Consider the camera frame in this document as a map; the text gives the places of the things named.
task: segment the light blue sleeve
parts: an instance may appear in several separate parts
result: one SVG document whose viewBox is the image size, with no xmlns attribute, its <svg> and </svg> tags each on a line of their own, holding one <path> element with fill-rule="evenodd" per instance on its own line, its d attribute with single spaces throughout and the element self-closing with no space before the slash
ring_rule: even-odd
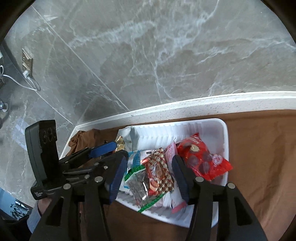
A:
<svg viewBox="0 0 296 241">
<path fill-rule="evenodd" d="M 27 225 L 28 225 L 28 228 L 31 231 L 31 233 L 34 232 L 40 218 L 41 218 L 41 216 L 38 211 L 38 203 L 36 203 L 35 207 L 32 210 L 32 213 L 30 214 L 30 216 L 27 220 Z"/>
</svg>

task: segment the blue gripper pad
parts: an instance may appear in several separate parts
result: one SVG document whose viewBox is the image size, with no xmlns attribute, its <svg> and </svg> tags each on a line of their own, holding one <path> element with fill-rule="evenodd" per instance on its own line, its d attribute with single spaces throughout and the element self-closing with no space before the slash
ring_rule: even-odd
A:
<svg viewBox="0 0 296 241">
<path fill-rule="evenodd" d="M 181 196 L 182 196 L 183 200 L 186 203 L 188 203 L 189 202 L 189 187 L 188 187 L 188 184 L 187 184 L 186 179 L 184 177 L 184 174 L 181 171 L 181 168 L 180 168 L 179 163 L 176 159 L 176 156 L 173 157 L 172 168 L 173 168 L 175 179 L 176 179 L 178 186 L 179 186 Z"/>
<path fill-rule="evenodd" d="M 101 145 L 99 147 L 95 147 L 91 150 L 89 154 L 89 158 L 97 158 L 99 156 L 102 156 L 108 152 L 114 151 L 117 147 L 116 142 L 109 142 L 104 145 Z"/>
<path fill-rule="evenodd" d="M 117 197 L 119 187 L 123 178 L 123 175 L 127 169 L 127 160 L 122 157 L 121 163 L 116 171 L 113 182 L 110 184 L 109 189 L 109 203 L 111 204 Z"/>
</svg>

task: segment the red candy bag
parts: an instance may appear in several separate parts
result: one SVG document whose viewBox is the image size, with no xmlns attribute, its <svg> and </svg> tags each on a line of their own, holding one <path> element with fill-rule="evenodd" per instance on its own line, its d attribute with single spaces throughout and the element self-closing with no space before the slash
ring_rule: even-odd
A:
<svg viewBox="0 0 296 241">
<path fill-rule="evenodd" d="M 154 153 L 141 161 L 146 166 L 150 185 L 149 196 L 158 196 L 174 190 L 174 183 L 168 165 L 165 161 L 163 148 L 157 149 Z"/>
<path fill-rule="evenodd" d="M 181 141 L 177 146 L 177 151 L 196 176 L 201 176 L 208 181 L 233 168 L 222 156 L 210 154 L 198 133 Z"/>
</svg>

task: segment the white plastic tray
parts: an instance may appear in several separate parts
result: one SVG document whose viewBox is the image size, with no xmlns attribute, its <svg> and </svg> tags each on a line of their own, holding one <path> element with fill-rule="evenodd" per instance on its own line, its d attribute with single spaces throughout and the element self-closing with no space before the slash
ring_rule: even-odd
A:
<svg viewBox="0 0 296 241">
<path fill-rule="evenodd" d="M 229 160 L 228 131 L 224 121 L 214 118 L 205 120 L 191 120 L 161 124 L 129 126 L 119 133 L 129 133 L 132 150 L 151 150 L 166 148 L 170 143 L 176 143 L 197 132 L 213 154 L 219 154 Z M 213 183 L 225 186 L 228 172 L 215 178 Z M 138 211 L 139 207 L 134 198 L 125 192 L 119 192 L 117 199 L 121 204 Z M 193 205 L 172 214 L 170 208 L 152 207 L 143 212 L 154 219 L 188 228 L 193 213 Z M 218 222 L 218 203 L 213 203 L 212 227 Z"/>
</svg>

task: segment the white cable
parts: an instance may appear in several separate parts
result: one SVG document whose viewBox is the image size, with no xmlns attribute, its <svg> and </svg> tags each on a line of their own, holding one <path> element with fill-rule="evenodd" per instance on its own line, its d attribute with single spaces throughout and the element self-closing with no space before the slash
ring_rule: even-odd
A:
<svg viewBox="0 0 296 241">
<path fill-rule="evenodd" d="M 29 89 L 29 90 L 34 90 L 34 91 L 38 91 L 37 89 L 33 89 L 33 88 L 30 88 L 30 87 L 27 87 L 27 86 L 24 86 L 22 84 L 20 84 L 19 82 L 17 82 L 14 78 L 12 78 L 11 76 L 7 75 L 7 74 L 4 74 L 4 66 L 3 65 L 0 65 L 0 78 L 4 76 L 4 77 L 8 77 L 10 79 L 12 79 L 14 82 L 16 82 L 19 86 L 21 87 L 24 87 L 26 89 Z"/>
</svg>

